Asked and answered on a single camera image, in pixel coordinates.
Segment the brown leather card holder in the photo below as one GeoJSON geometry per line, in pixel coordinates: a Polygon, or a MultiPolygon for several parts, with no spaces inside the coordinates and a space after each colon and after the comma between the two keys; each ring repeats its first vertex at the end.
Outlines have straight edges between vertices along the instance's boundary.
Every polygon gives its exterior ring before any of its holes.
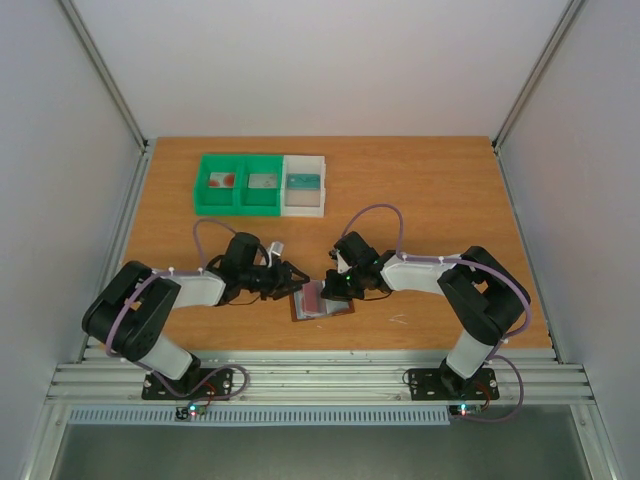
{"type": "Polygon", "coordinates": [[[353,314],[355,307],[352,301],[327,300],[321,297],[324,282],[311,280],[302,289],[293,293],[290,299],[291,319],[293,322],[304,322],[353,314]]]}

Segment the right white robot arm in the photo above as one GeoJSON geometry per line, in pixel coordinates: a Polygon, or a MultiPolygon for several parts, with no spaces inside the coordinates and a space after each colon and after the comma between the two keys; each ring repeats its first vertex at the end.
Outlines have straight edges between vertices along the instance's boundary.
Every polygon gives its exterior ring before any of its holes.
{"type": "Polygon", "coordinates": [[[321,297],[363,300],[369,290],[384,294],[416,291],[441,295],[462,325],[462,333],[439,367],[448,396],[473,389],[485,361],[503,341],[519,333],[514,324],[532,319],[526,289],[484,248],[462,254],[419,256],[401,251],[378,253],[358,233],[334,245],[336,267],[326,272],[321,297]]]}

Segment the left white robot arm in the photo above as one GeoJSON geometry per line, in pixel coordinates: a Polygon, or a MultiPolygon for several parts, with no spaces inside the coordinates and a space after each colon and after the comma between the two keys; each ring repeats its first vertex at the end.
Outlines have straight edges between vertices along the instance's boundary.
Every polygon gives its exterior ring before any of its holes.
{"type": "Polygon", "coordinates": [[[109,356],[145,368],[170,395],[189,398],[215,373],[205,374],[197,356],[163,334],[172,311],[226,306],[244,291],[262,301],[280,300],[309,282],[308,275],[267,250],[258,237],[240,232],[224,254],[196,271],[126,263],[85,312],[82,329],[109,356]]]}

